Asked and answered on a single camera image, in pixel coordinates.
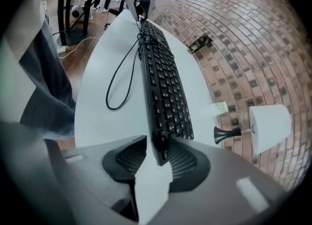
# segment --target lamp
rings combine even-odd
[[[253,153],[266,151],[286,139],[292,128],[288,109],[282,104],[249,107],[250,129],[230,131],[214,128],[214,141],[219,144],[229,137],[251,133]]]

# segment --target white lampshade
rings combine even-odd
[[[292,128],[291,116],[282,104],[249,107],[255,155],[286,139]]]

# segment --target white table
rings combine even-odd
[[[175,56],[192,118],[194,138],[197,142],[216,146],[213,135],[216,119],[208,115],[208,106],[212,99],[200,68],[183,43],[160,26],[156,26],[164,32]],[[147,157],[136,174],[136,200],[140,223],[146,223],[166,202],[172,174],[170,164],[159,167],[153,156],[138,56],[126,104],[118,111],[110,111],[105,105],[106,91],[112,75],[137,40],[137,34],[138,28],[134,18],[130,11],[124,10],[97,43],[86,66],[77,98],[75,141],[76,147],[85,147],[136,135],[147,136]],[[129,86],[135,48],[115,77],[110,92],[110,106],[118,106],[124,99]]]

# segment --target white tabletop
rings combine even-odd
[[[216,146],[213,135],[216,119],[208,114],[208,106],[212,103],[212,99],[200,68],[183,43],[163,28],[156,26],[164,32],[171,52],[175,56],[192,119],[195,141]],[[126,104],[118,111],[110,111],[105,105],[106,91],[113,73],[137,40],[137,34],[135,20],[128,10],[124,10],[97,43],[86,66],[77,98],[75,141],[76,147],[85,147],[136,135],[148,137],[147,157],[136,174],[136,187],[140,186],[141,191],[139,193],[136,188],[137,206],[142,224],[148,222],[166,202],[172,174],[170,164],[159,167],[153,156],[143,75],[138,56],[131,92]],[[135,51],[136,47],[115,77],[109,97],[109,104],[112,107],[118,106],[127,92]],[[146,191],[150,188],[146,188],[144,192],[143,185],[153,186],[153,191],[147,194]],[[157,186],[159,191],[167,192],[167,196],[162,196],[155,191],[154,187]],[[139,202],[140,197],[144,198],[144,203]]]

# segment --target keyboard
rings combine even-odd
[[[149,127],[160,166],[168,161],[170,136],[194,139],[189,108],[174,56],[162,31],[147,20],[139,41]]]

